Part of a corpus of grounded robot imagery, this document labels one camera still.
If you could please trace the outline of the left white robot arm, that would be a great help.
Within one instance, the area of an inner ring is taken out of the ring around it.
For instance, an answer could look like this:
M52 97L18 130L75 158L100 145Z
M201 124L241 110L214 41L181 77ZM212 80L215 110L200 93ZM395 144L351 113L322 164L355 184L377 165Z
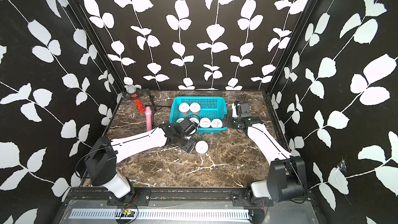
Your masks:
M163 123L147 132L127 138L110 140L103 136L79 162L84 162L91 185L105 187L120 202L131 202L136 193L130 181L117 170L117 164L143 151L163 147L178 147L190 153L195 141L189 139L198 124L189 118L180 123Z

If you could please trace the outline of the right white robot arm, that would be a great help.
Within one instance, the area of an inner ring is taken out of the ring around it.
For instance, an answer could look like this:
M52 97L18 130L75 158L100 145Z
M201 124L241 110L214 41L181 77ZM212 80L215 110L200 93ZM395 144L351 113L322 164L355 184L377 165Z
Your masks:
M253 197L281 202L307 194L304 160L284 149L272 137L263 121L250 112L247 102L235 101L232 104L232 113L224 116L223 124L228 128L243 131L267 159L267 179L250 185Z

